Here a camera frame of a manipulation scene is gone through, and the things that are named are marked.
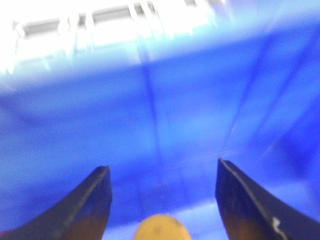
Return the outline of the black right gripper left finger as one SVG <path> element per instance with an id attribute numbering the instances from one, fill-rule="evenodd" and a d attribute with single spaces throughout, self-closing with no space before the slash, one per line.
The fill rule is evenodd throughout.
<path id="1" fill-rule="evenodd" d="M 112 205 L 109 166 L 97 167 L 54 206 L 1 235 L 2 240 L 100 240 Z"/>

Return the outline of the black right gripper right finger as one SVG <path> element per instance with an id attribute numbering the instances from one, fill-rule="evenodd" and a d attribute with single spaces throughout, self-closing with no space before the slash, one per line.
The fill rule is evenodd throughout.
<path id="1" fill-rule="evenodd" d="M 215 198 L 230 240 L 318 240 L 320 224 L 219 158 Z"/>

